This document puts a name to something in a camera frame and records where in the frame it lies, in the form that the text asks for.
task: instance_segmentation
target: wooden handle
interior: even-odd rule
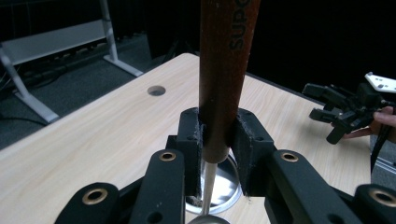
[[[199,118],[207,162],[228,156],[259,6],[260,0],[201,3]]]

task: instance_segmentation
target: light wood tabletop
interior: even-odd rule
[[[95,182],[119,189],[146,172],[150,156],[198,106],[199,58],[182,54],[0,151],[0,223],[53,223],[71,197]],[[162,86],[161,96],[148,88]],[[303,154],[333,187],[370,183],[369,138],[327,143],[329,124],[308,117],[311,101],[246,76],[239,107],[253,112],[279,149]],[[218,214],[267,223],[264,198],[242,196]],[[186,223],[195,215],[187,213]]]

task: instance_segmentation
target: finger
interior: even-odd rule
[[[392,127],[396,127],[396,115],[375,112],[374,120]]]
[[[393,106],[385,106],[381,109],[382,113],[393,114]]]
[[[343,138],[356,138],[373,134],[370,128],[359,129],[353,133],[344,134]]]

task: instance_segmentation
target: grommet hole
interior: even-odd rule
[[[161,96],[166,93],[166,88],[163,86],[152,86],[148,88],[148,94],[152,96]]]
[[[162,161],[172,161],[176,158],[176,154],[173,152],[164,152],[160,156],[160,160]]]
[[[285,153],[282,153],[282,159],[285,160],[285,161],[292,161],[292,162],[295,162],[295,161],[298,160],[298,157],[295,156],[294,154],[285,152]]]
[[[107,197],[106,189],[90,189],[82,197],[82,202],[87,205],[100,203]]]
[[[159,223],[163,220],[163,215],[159,212],[153,212],[148,215],[147,222],[148,223]]]
[[[372,189],[369,192],[370,196],[378,203],[382,203],[389,207],[396,207],[396,196],[387,193],[380,189]]]

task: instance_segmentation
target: metal rod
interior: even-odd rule
[[[201,216],[209,215],[217,169],[218,169],[218,165],[216,163],[205,162],[205,176],[204,176],[205,183],[204,183],[204,195],[202,200]]]

